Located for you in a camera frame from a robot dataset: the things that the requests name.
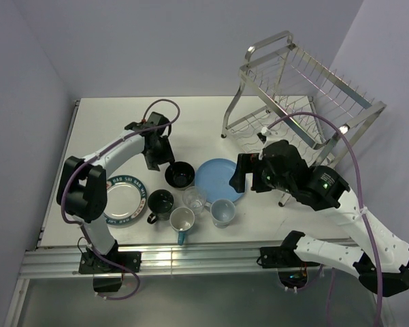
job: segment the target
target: mug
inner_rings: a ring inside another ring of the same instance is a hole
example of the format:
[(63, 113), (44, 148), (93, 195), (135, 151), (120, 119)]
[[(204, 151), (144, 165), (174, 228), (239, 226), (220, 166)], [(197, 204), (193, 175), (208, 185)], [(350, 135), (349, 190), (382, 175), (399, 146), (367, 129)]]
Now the mug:
[(148, 197), (148, 208), (150, 208), (151, 214), (148, 216), (147, 222), (154, 224), (158, 220), (168, 220), (173, 207), (174, 197), (171, 192), (166, 189), (152, 192)]
[(171, 227), (178, 233), (177, 244), (183, 245), (186, 233), (192, 228), (195, 223), (195, 215), (189, 208), (175, 209), (169, 218)]
[(165, 171), (165, 180), (176, 189), (186, 189), (195, 179), (193, 167), (183, 161), (171, 163)]
[(233, 220), (236, 209), (234, 203), (227, 199), (219, 199), (210, 206), (213, 224), (217, 228), (226, 228)]

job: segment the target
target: clear glass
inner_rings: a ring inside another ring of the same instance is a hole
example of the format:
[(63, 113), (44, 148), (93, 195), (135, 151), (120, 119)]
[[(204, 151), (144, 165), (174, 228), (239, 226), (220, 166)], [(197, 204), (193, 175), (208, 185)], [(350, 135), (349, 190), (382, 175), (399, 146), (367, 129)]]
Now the clear glass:
[(183, 193), (184, 205), (190, 208), (197, 216), (203, 212), (206, 200), (206, 191), (197, 186), (189, 187)]

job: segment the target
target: gray wall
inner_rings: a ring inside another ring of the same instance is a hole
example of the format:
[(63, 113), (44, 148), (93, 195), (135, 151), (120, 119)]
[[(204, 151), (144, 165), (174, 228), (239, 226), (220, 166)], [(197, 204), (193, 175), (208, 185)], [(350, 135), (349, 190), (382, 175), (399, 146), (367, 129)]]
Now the gray wall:
[(14, 3), (0, 0), (0, 326), (37, 240), (71, 102)]
[[(365, 203), (409, 242), (409, 0), (365, 0), (333, 66), (388, 104), (356, 154)], [(353, 167), (342, 169), (353, 182)], [(391, 304), (409, 327), (409, 290)]]
[(288, 29), (324, 63), (362, 0), (15, 0), (78, 97), (233, 95), (255, 41)]

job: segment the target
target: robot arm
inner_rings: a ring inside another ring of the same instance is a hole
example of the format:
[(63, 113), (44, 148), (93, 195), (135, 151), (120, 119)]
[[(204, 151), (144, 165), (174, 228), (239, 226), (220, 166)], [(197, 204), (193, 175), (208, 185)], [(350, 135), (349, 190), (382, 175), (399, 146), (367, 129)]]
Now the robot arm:
[(332, 168), (308, 167), (298, 150), (286, 140), (266, 142), (260, 153), (239, 154), (230, 185), (242, 192), (245, 174), (253, 173), (252, 187), (257, 193), (279, 189), (298, 202), (320, 211), (341, 227), (358, 247), (344, 247), (292, 231), (283, 241), (282, 257), (291, 263), (318, 262), (359, 278), (376, 292), (374, 254), (361, 212), (370, 223), (377, 244), (384, 285), (384, 296), (409, 288), (409, 244), (390, 232), (358, 199), (348, 183)]
[[(153, 112), (147, 121), (131, 123), (125, 127), (119, 138), (125, 139), (131, 131), (140, 131), (149, 127), (161, 126), (169, 120), (161, 114)], [(70, 157), (63, 166), (59, 190), (56, 201), (61, 203), (65, 186), (71, 175), (86, 160), (98, 157), (96, 161), (81, 171), (73, 181), (66, 195), (65, 212), (73, 215), (76, 221), (83, 224), (93, 246), (101, 255), (112, 258), (116, 255), (118, 244), (110, 234), (108, 225), (103, 218), (108, 197), (106, 181), (109, 176), (127, 160), (140, 153), (144, 154), (147, 167), (150, 170), (159, 170), (159, 165), (174, 162), (174, 154), (169, 144), (168, 136), (162, 136), (165, 128), (153, 131), (144, 131), (125, 139), (102, 156), (98, 154), (107, 149), (115, 141), (105, 145), (100, 150), (83, 158)]]

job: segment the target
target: decorated plate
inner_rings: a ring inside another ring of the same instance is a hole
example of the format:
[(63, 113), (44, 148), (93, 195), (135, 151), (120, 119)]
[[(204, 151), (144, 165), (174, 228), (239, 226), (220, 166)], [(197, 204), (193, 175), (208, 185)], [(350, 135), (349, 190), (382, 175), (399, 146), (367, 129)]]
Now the decorated plate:
[(142, 182), (129, 175), (109, 178), (108, 205), (104, 217), (108, 225), (131, 223), (143, 211), (147, 202), (147, 191)]

